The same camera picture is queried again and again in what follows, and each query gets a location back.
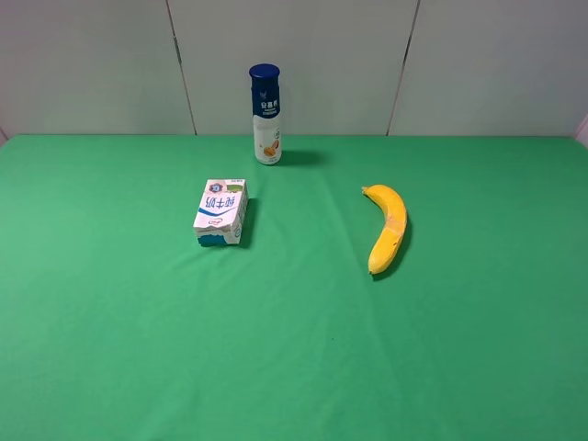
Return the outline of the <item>yellow banana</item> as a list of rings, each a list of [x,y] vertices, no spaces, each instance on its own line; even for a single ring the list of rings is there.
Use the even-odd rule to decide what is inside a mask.
[[[398,253],[406,231],[408,214],[401,196],[391,187],[362,187],[362,194],[375,203],[384,216],[379,238],[370,252],[367,267],[370,275],[385,272]]]

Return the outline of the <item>white blue milk carton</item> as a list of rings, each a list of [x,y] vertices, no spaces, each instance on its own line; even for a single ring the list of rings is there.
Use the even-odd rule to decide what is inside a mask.
[[[209,179],[193,223],[201,246],[236,245],[249,197],[245,179]]]

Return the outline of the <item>blue white yogurt bottle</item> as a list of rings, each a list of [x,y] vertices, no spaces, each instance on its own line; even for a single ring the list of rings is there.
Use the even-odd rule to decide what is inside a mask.
[[[254,154],[265,165],[276,164],[282,154],[279,74],[279,68],[271,63],[259,63],[249,70]]]

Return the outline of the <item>green tablecloth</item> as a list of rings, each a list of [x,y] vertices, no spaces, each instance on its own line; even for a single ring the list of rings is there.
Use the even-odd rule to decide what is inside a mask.
[[[565,138],[16,136],[4,440],[584,440],[587,151]],[[193,229],[245,179],[239,244]],[[408,222],[368,273],[385,185]]]

